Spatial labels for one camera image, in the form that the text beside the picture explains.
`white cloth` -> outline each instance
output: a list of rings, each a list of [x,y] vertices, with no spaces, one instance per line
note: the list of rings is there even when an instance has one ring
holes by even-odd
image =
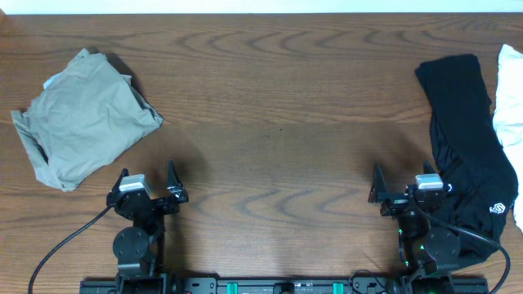
[[[37,180],[70,191],[148,135],[163,118],[103,54],[80,51],[11,116]]]
[[[523,54],[508,45],[503,45],[499,52],[493,124],[517,174],[519,188],[513,211],[516,224],[523,231]]]

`white label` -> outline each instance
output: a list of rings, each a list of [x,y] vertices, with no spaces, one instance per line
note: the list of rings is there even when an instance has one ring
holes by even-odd
[[[496,203],[493,207],[489,208],[489,210],[490,213],[500,214],[505,212],[505,206],[503,205],[503,203]]]

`wood grain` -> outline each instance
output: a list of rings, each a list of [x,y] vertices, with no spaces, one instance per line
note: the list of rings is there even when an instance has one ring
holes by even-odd
[[[397,189],[431,158],[431,108],[414,69],[461,53],[480,58],[494,99],[497,54],[523,48],[521,14],[282,16],[13,16],[0,34],[0,292],[26,292],[38,262],[105,205],[118,173],[145,173],[165,192],[173,158],[190,193],[168,217],[167,265],[223,277],[392,272],[397,224],[366,202],[372,166]],[[114,163],[62,193],[34,179],[12,126],[82,48],[104,52],[166,118]],[[112,277],[110,212],[60,249],[36,293],[74,293]],[[502,237],[523,288],[523,241]],[[464,271],[493,286],[501,254]]]

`gray cloth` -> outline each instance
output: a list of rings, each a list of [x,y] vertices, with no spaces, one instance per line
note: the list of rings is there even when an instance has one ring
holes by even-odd
[[[160,127],[163,118],[103,54],[80,51],[11,116],[37,180],[70,191]]]

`green connector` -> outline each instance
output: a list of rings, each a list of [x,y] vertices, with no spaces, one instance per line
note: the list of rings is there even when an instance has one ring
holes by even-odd
[[[227,284],[227,294],[238,294],[238,284],[237,283],[228,283]]]
[[[333,294],[343,294],[343,283],[333,284]]]

